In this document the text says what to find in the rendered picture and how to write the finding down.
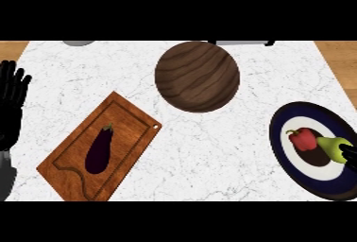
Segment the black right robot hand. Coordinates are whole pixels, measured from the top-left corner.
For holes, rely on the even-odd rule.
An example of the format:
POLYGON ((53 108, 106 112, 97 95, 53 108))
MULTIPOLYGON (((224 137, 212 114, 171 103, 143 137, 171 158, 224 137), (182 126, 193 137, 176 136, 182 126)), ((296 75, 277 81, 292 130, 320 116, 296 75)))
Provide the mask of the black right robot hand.
POLYGON ((346 159, 345 165, 357 172, 357 147, 339 144, 342 156, 346 159))

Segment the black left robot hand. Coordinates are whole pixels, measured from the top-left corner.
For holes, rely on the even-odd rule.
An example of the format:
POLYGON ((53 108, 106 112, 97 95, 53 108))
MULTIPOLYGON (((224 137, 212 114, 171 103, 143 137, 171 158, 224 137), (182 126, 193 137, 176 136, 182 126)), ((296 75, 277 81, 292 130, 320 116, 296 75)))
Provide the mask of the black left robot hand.
POLYGON ((0 151, 8 150, 17 141, 30 80, 32 77, 16 67, 13 60, 0 62, 0 151))

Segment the dark blue and white plate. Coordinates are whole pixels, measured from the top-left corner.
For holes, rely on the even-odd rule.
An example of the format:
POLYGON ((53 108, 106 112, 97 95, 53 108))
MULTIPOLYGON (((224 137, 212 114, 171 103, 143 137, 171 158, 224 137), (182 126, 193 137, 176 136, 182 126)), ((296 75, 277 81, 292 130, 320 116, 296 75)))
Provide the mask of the dark blue and white plate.
POLYGON ((315 136, 343 137, 357 146, 357 132, 343 119, 320 105, 292 102, 283 105, 268 125, 274 157, 297 185, 324 199, 357 199, 357 171, 330 161, 320 148, 299 152, 287 130, 309 128, 315 136))

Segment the red bell pepper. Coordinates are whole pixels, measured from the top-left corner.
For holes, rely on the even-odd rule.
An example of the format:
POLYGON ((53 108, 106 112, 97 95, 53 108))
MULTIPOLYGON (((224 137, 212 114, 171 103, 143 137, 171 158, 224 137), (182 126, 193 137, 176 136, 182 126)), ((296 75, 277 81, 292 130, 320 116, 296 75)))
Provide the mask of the red bell pepper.
POLYGON ((287 130, 289 140, 299 151, 312 150, 317 148, 317 138, 308 128, 287 130))

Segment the brown wooden bowl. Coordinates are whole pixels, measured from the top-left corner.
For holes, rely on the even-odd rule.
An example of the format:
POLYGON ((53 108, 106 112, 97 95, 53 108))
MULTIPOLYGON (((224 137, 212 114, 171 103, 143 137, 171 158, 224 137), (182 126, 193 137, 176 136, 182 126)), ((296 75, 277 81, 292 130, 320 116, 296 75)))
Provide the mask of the brown wooden bowl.
POLYGON ((162 98, 176 109, 210 112, 228 103, 238 90, 238 66, 216 45, 178 43, 159 58, 154 84, 162 98))

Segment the green pear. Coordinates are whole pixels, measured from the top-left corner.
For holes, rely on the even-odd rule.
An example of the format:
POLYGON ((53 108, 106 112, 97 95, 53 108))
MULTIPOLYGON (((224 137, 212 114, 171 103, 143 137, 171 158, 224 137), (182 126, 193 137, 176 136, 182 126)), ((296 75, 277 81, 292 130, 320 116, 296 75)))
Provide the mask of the green pear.
POLYGON ((348 145, 349 147, 352 146, 352 144, 345 140, 345 138, 342 138, 342 137, 334 137, 334 138, 318 137, 317 144, 318 144, 321 150, 324 151, 327 157, 330 158, 330 160, 339 164, 345 164, 346 159, 342 155, 339 145, 348 145))

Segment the brown wooden cutting board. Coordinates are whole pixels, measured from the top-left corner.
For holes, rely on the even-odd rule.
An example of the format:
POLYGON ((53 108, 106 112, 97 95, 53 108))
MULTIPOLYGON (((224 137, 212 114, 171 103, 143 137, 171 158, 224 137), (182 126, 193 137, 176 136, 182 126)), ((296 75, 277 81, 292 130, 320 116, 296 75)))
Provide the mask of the brown wooden cutting board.
POLYGON ((160 127, 119 94, 109 94, 38 165, 64 200, 110 198, 160 127))

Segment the dark purple eggplant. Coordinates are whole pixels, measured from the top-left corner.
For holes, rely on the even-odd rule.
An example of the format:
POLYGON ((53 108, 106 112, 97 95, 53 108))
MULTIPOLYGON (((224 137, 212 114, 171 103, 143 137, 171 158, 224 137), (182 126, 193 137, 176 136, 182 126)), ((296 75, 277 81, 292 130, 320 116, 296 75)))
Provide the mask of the dark purple eggplant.
POLYGON ((98 174, 104 171, 110 160, 110 144, 113 137, 113 127, 107 125, 98 131, 88 148, 85 158, 85 170, 89 174, 98 174))

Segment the grey and black appliance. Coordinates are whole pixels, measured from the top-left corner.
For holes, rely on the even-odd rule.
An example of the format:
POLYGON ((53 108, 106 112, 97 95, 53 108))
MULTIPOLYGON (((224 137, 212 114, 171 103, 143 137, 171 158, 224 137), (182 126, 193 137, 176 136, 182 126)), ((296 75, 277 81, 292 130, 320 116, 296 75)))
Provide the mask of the grey and black appliance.
POLYGON ((275 41, 207 41, 215 45, 237 45, 237 44, 262 44, 264 46, 272 46, 275 41))

